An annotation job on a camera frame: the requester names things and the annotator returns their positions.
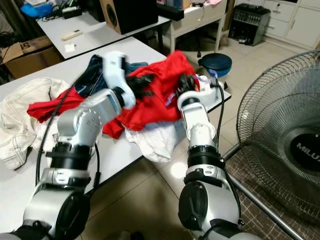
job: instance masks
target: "tiled floor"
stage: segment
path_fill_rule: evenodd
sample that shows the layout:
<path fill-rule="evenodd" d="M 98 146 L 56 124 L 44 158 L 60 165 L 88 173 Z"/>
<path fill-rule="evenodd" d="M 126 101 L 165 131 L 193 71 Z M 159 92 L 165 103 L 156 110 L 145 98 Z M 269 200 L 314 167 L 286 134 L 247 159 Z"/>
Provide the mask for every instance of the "tiled floor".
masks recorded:
<path fill-rule="evenodd" d="M 203 56 L 212 52 L 212 42 L 207 45 Z M 232 59 L 231 72 L 225 78 L 232 98 L 225 104 L 220 133 L 219 150 L 223 154 L 237 143 L 237 111 L 248 87 L 268 67 L 295 53 L 266 42 L 251 47 L 234 40 L 219 52 Z M 195 66 L 197 52 L 184 53 Z M 215 126 L 219 114 L 220 108 L 209 114 Z M 178 218 L 183 180 L 173 174 L 173 169 L 186 163 L 187 148 L 185 139 L 176 146 L 172 162 L 153 164 L 147 159 L 139 160 L 102 186 L 92 198 L 89 220 L 79 239 L 103 240 L 121 230 L 141 231 L 146 240 L 192 239 Z"/>

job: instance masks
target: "white cloth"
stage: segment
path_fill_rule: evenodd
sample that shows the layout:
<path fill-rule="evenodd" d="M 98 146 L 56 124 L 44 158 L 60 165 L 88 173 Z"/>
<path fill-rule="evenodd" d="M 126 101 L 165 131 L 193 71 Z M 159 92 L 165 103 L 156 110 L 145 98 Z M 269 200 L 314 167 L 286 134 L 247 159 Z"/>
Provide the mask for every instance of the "white cloth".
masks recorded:
<path fill-rule="evenodd" d="M 183 134 L 185 135 L 186 132 L 181 120 L 150 123 L 141 131 L 125 129 L 128 141 L 136 143 L 143 156 L 157 163 L 165 163 L 171 160 L 175 145 L 179 143 Z"/>
<path fill-rule="evenodd" d="M 34 79 L 9 94 L 0 105 L 0 160 L 14 170 L 26 162 L 28 147 L 40 147 L 45 124 L 27 114 L 29 104 L 46 102 L 58 97 L 69 85 L 52 78 Z M 58 133 L 51 126 L 45 149 L 52 148 Z"/>

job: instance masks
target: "speaker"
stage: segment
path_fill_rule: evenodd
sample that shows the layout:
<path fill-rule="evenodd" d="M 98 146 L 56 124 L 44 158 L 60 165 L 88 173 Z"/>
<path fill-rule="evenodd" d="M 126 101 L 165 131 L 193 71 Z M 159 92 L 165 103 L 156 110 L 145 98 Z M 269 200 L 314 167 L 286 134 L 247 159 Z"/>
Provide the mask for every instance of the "speaker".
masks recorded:
<path fill-rule="evenodd" d="M 100 0 L 104 19 L 119 34 L 158 22 L 156 0 Z"/>

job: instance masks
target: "fan logo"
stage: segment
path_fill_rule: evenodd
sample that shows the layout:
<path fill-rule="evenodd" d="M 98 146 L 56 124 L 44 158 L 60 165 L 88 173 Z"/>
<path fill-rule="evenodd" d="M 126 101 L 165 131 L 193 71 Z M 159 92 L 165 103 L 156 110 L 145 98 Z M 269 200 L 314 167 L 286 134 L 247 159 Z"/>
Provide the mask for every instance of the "fan logo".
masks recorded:
<path fill-rule="evenodd" d="M 309 157 L 312 157 L 314 160 L 317 160 L 318 162 L 320 162 L 320 156 L 317 155 L 315 152 L 311 152 L 311 150 L 306 146 L 302 146 L 300 142 L 296 145 L 296 147 L 300 149 L 302 152 L 304 152 L 305 154 L 307 154 Z"/>

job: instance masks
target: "table leg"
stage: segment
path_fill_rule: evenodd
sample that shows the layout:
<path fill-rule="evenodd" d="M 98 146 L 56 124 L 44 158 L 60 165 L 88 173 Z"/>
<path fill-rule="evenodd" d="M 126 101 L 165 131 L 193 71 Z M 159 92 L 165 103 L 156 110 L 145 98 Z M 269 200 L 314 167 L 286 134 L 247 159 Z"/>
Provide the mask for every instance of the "table leg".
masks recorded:
<path fill-rule="evenodd" d="M 215 47 L 214 47 L 215 52 L 218 52 L 219 50 L 222 27 L 224 26 L 224 24 L 225 24 L 225 15 L 223 15 L 223 17 L 219 20 L 218 32 L 216 33 L 216 40 L 215 40 Z"/>
<path fill-rule="evenodd" d="M 162 32 L 162 25 L 158 26 L 156 28 L 156 31 L 158 33 L 158 43 L 159 43 L 159 52 L 164 52 L 164 40 L 163 40 L 163 32 Z"/>
<path fill-rule="evenodd" d="M 173 53 L 176 49 L 176 38 L 174 36 L 170 36 L 170 53 Z"/>

